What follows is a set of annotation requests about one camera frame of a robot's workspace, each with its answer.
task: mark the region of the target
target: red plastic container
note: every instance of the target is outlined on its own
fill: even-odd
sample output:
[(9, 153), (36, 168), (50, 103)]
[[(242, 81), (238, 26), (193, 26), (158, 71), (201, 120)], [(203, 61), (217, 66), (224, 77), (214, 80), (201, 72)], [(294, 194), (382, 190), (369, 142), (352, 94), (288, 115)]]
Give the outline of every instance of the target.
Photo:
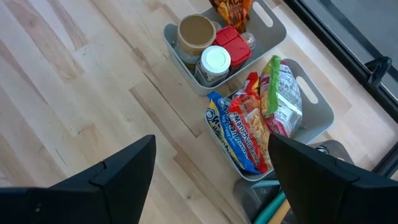
[(231, 56), (231, 69), (229, 74), (237, 72), (251, 56), (250, 47), (234, 27), (227, 26), (217, 32), (214, 45), (224, 47)]

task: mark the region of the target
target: blue noodle package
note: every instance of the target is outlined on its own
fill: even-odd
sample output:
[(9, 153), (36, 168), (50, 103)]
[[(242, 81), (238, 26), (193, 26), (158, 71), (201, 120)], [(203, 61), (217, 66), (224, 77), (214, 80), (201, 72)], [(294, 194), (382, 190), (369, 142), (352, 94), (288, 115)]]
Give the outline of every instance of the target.
[(242, 170), (260, 174), (248, 158), (242, 137), (235, 130), (235, 127), (228, 118), (228, 107), (231, 100), (223, 98), (216, 92), (209, 93), (207, 97), (210, 102), (206, 110), (206, 120), (217, 138), (221, 141), (223, 147), (232, 157), (235, 164)]

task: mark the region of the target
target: wooden floor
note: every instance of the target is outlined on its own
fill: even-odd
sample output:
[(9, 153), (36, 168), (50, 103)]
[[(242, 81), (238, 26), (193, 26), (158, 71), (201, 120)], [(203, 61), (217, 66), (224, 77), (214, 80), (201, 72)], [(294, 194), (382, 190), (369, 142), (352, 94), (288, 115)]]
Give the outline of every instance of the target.
[[(398, 125), (298, 17), (267, 1), (296, 59), (335, 112), (317, 141), (336, 139), (372, 169)], [(141, 223), (242, 223), (239, 179), (205, 129), (205, 97), (169, 59), (167, 23), (207, 0), (0, 0), (0, 185), (48, 187), (155, 134), (157, 160)], [(220, 89), (239, 88), (246, 77)]]

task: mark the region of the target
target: white lid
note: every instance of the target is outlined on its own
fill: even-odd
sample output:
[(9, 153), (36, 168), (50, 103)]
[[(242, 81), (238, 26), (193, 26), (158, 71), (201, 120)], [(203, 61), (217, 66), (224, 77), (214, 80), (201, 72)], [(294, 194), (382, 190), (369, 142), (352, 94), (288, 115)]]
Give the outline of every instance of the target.
[(231, 56), (224, 47), (210, 46), (201, 55), (201, 66), (208, 73), (222, 74), (231, 65)]

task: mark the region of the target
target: snack bag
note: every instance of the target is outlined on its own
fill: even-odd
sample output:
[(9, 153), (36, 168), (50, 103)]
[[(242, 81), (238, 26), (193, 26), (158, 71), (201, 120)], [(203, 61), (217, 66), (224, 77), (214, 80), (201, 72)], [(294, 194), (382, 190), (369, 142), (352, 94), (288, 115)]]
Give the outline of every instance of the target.
[(239, 33), (246, 31), (252, 0), (210, 0), (213, 8)]
[(244, 88), (234, 96), (228, 108), (228, 118), (243, 138), (250, 160), (257, 170), (267, 172), (271, 167), (268, 155), (269, 131), (260, 111), (259, 77), (249, 74)]
[(303, 109), (300, 88), (290, 68), (274, 55), (260, 78), (261, 113), (272, 133), (291, 137)]
[(223, 98), (216, 92), (211, 92), (208, 98), (210, 103), (206, 110), (206, 120), (223, 147), (238, 167), (242, 170), (259, 174), (260, 172), (256, 170), (254, 164), (248, 159), (242, 137), (228, 119), (227, 111), (231, 100)]

